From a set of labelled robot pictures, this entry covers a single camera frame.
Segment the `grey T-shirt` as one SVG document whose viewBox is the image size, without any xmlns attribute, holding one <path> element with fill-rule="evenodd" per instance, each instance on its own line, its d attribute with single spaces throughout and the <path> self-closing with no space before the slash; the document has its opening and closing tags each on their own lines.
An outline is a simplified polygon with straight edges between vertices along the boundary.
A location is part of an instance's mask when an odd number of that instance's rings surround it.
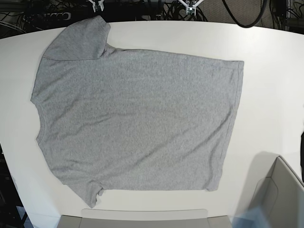
<svg viewBox="0 0 304 228">
<path fill-rule="evenodd" d="M 88 206 L 104 190 L 218 189 L 243 61 L 108 45 L 102 17 L 66 27 L 31 101 L 46 163 Z"/>
</svg>

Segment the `grey bin bottom centre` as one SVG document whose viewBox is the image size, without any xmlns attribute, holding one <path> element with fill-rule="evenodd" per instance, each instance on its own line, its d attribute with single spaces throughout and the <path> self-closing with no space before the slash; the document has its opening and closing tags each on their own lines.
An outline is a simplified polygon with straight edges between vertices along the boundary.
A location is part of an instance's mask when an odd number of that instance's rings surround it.
<svg viewBox="0 0 304 228">
<path fill-rule="evenodd" d="M 83 209 L 81 216 L 62 215 L 59 228 L 230 228 L 228 216 L 208 217 L 205 209 L 121 211 Z"/>
</svg>

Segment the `grey bin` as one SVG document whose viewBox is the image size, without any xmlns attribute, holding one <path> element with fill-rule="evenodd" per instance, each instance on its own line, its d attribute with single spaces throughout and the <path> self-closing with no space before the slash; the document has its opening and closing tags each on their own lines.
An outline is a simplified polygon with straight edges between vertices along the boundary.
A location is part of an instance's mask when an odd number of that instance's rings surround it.
<svg viewBox="0 0 304 228">
<path fill-rule="evenodd" d="M 59 228 L 230 228 L 228 216 L 208 217 L 205 209 L 121 211 L 83 209 L 81 216 L 62 215 Z"/>
<path fill-rule="evenodd" d="M 302 228 L 304 183 L 282 157 L 261 152 L 250 164 L 234 228 Z"/>
</svg>

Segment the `grey bin bottom right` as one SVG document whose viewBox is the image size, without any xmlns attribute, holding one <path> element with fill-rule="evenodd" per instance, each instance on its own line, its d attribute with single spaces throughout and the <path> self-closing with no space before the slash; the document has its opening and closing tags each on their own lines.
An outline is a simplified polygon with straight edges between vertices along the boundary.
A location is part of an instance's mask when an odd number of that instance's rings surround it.
<svg viewBox="0 0 304 228">
<path fill-rule="evenodd" d="M 304 183 L 282 157 L 261 152 L 250 164 L 234 228 L 302 228 Z"/>
</svg>

